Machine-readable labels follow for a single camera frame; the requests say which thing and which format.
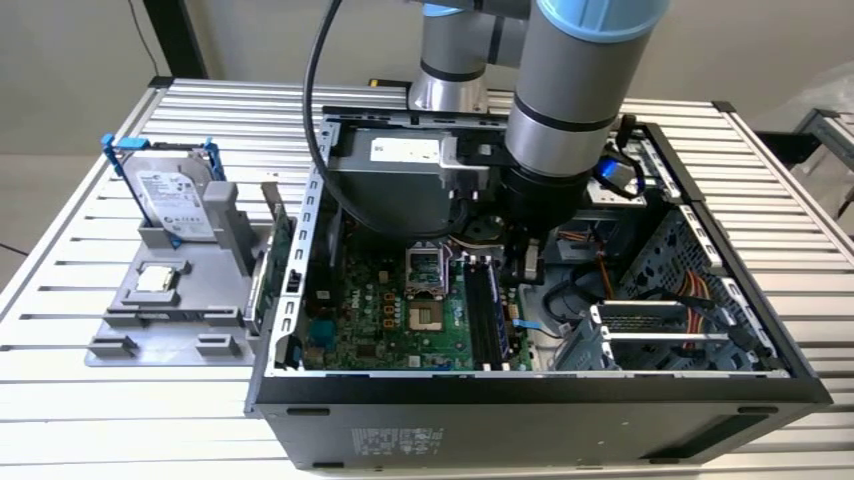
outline black cable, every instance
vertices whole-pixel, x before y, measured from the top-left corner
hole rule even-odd
[[[151,55],[150,49],[147,48],[147,42],[145,42],[145,37],[142,36],[142,29],[138,27],[138,19],[135,18],[135,9],[133,8],[133,0],[127,0],[127,6],[130,7],[130,16],[133,17],[133,26],[135,27],[135,34],[138,35],[138,41],[142,42],[145,53],[147,54],[147,58],[150,59],[150,65],[154,67],[154,75],[158,77],[159,69],[157,68],[157,62],[154,60],[154,56]]]
[[[9,252],[14,252],[18,255],[23,255],[25,257],[29,256],[29,252],[25,252],[23,250],[11,247],[10,245],[6,245],[5,243],[0,242],[0,248],[5,248]]]
[[[430,231],[405,232],[388,225],[378,224],[373,220],[369,220],[364,213],[358,211],[356,205],[349,201],[341,188],[329,177],[329,172],[322,161],[322,156],[320,154],[320,146],[317,145],[317,136],[314,135],[312,94],[317,63],[320,61],[320,53],[322,52],[322,44],[325,43],[325,36],[329,33],[329,27],[332,26],[332,20],[334,19],[334,14],[337,13],[337,8],[340,7],[340,5],[341,0],[329,0],[329,6],[326,7],[325,14],[322,15],[322,21],[320,23],[320,28],[317,29],[314,42],[310,46],[308,66],[305,67],[305,78],[302,81],[302,129],[305,131],[305,141],[308,142],[308,153],[310,154],[310,159],[313,161],[314,168],[317,169],[317,174],[322,179],[325,189],[329,191],[329,194],[337,201],[338,205],[346,211],[356,222],[386,237],[406,238],[412,240],[442,237],[454,232],[465,223],[465,220],[468,218],[466,200],[461,200],[458,202],[458,212],[456,218],[448,226]]]

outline aluminum extrusion table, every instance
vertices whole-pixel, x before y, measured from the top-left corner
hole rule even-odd
[[[320,87],[314,102],[317,109],[405,105],[398,88]],[[509,102],[510,94],[493,93],[492,112],[505,113]],[[261,181],[277,181],[290,211],[301,199],[300,103],[296,86],[176,80],[145,91],[117,133],[196,143],[213,136],[238,207],[265,222]],[[657,100],[627,100],[623,111],[661,126],[835,405],[703,466],[382,475],[854,478],[854,245],[735,113]],[[248,367],[83,365],[138,246],[137,224],[101,157],[0,295],[0,477],[313,476],[294,472],[264,421],[242,418]]]

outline motherboard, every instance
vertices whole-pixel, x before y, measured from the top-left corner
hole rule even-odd
[[[526,335],[512,327],[521,318],[516,290],[494,283],[472,296],[465,280],[478,269],[428,245],[405,254],[345,255],[340,302],[312,319],[305,368],[465,371],[485,363],[529,370]],[[494,362],[484,357],[489,348]]]

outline open computer tower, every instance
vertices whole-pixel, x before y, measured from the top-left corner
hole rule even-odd
[[[504,121],[325,108],[321,152],[349,197],[417,226],[469,168],[448,142]],[[541,285],[498,278],[500,219],[478,241],[380,238],[312,172],[246,401],[297,468],[697,463],[829,403],[656,125],[625,153],[647,193],[589,182]]]

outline sticker label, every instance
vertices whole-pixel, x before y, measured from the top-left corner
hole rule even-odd
[[[192,179],[178,172],[139,171],[135,178],[162,228],[182,240],[209,240],[213,229]]]
[[[428,138],[374,138],[370,141],[372,162],[438,163],[438,140]]]
[[[357,455],[436,455],[444,428],[353,428]]]

